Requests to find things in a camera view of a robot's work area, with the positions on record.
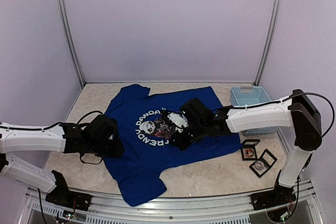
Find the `blue printed t-shirt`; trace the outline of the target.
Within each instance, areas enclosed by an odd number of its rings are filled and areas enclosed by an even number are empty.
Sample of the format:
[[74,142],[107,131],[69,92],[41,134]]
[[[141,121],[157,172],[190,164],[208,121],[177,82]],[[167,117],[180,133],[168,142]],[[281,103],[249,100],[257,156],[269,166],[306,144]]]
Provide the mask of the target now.
[[139,84],[123,87],[105,112],[118,123],[124,153],[120,158],[106,157],[104,163],[131,207],[166,192],[160,179],[162,171],[231,154],[241,147],[238,134],[206,137],[185,151],[169,144],[172,129],[162,121],[161,110],[177,111],[192,98],[199,98],[208,108],[215,109],[221,102],[211,87],[153,95],[149,92],[150,88]]

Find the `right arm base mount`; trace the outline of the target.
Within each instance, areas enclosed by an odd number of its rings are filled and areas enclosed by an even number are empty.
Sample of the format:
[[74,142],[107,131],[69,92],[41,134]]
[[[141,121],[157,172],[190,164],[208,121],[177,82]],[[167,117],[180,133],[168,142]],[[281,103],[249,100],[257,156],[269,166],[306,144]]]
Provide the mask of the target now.
[[291,201],[294,202],[297,200],[293,186],[281,186],[279,179],[276,180],[273,189],[254,193],[250,198],[254,211],[289,204]]

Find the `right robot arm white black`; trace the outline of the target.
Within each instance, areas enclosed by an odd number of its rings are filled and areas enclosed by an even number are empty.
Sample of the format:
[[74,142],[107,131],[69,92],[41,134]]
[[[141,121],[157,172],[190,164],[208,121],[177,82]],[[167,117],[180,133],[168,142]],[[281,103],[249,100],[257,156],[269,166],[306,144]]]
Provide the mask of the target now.
[[278,100],[245,106],[207,108],[198,98],[187,101],[179,112],[162,112],[174,127],[169,143],[186,150],[204,137],[232,135],[266,127],[291,127],[295,131],[294,147],[279,172],[274,189],[269,192],[273,205],[281,204],[309,160],[322,144],[321,115],[309,99],[312,94],[300,89]]

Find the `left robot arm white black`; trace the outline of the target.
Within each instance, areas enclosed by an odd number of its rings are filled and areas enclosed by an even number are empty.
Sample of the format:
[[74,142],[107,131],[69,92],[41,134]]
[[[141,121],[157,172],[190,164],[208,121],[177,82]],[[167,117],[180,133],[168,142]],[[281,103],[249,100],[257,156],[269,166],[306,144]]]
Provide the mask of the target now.
[[80,157],[93,154],[104,159],[120,158],[124,147],[117,122],[102,114],[90,123],[58,122],[41,127],[1,124],[1,176],[36,187],[66,206],[74,195],[62,173],[44,170],[18,158],[14,153],[19,151],[77,153]]

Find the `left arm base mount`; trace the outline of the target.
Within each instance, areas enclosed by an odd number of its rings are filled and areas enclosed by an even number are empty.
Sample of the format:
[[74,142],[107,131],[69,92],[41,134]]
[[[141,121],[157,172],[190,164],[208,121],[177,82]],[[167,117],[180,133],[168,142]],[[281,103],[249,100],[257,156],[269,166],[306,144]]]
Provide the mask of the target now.
[[51,173],[56,179],[56,187],[46,195],[46,201],[74,210],[88,211],[92,196],[70,190],[62,173],[55,170],[52,170]]

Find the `round brooch badge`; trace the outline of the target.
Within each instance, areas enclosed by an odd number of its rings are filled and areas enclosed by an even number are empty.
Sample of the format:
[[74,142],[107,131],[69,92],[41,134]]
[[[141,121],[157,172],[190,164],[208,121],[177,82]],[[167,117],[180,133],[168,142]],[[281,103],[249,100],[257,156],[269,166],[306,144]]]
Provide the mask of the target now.
[[247,159],[255,158],[255,152],[251,148],[244,149],[244,157]]

